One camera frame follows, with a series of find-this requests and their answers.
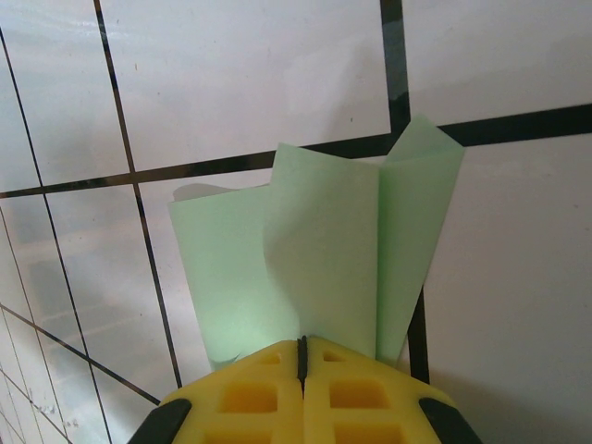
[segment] green paper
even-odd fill
[[[374,356],[378,176],[281,145],[268,187],[170,205],[214,368],[302,334]]]
[[[463,155],[415,117],[380,169],[376,358],[387,364],[401,354]]]

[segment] yellow plastic part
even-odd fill
[[[174,444],[438,444],[423,397],[441,391],[324,339],[308,339],[304,398],[297,343],[279,342],[167,398],[191,402]]]

